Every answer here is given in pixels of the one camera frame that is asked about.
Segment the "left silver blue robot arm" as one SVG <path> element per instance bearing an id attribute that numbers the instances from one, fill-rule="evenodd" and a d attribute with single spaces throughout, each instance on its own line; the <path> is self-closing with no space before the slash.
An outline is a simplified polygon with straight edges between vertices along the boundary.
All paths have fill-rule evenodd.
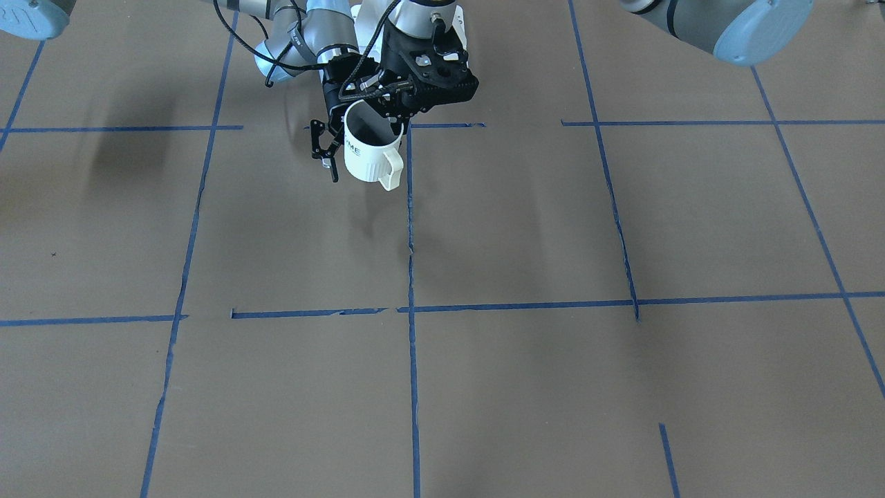
<path id="1" fill-rule="evenodd" d="M 671 37 L 734 66 L 771 59 L 800 31 L 812 1 L 622 1 Z"/>

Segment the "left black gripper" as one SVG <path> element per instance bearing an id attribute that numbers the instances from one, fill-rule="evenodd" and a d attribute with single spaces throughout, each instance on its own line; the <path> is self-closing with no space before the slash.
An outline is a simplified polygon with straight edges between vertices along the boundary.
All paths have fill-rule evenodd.
<path id="1" fill-rule="evenodd" d="M 370 53 L 368 63 L 372 73 L 366 77 L 366 103 L 392 122 L 410 122 L 422 111 L 418 101 L 422 50 L 385 48 Z"/>

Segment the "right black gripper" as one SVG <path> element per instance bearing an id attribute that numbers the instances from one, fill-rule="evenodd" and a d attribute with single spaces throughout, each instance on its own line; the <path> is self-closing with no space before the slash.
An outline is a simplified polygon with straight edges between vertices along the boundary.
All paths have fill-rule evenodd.
<path id="1" fill-rule="evenodd" d="M 343 91 L 344 95 L 357 93 L 358 89 L 352 89 L 352 86 L 358 85 L 360 80 L 376 75 L 379 69 L 379 64 L 372 57 L 367 57 L 360 65 L 356 75 L 352 76 L 351 73 L 357 68 L 360 60 L 360 55 L 339 55 L 325 65 L 322 70 L 322 91 L 326 110 L 328 110 L 328 123 L 316 119 L 310 120 L 312 158 L 320 160 L 322 166 L 328 168 L 333 183 L 340 180 L 335 155 L 344 144 L 342 120 L 346 108 L 350 105 L 350 103 L 342 101 L 341 92 Z M 332 140 L 328 147 L 323 147 L 320 144 L 320 138 L 326 132 L 332 136 Z"/>

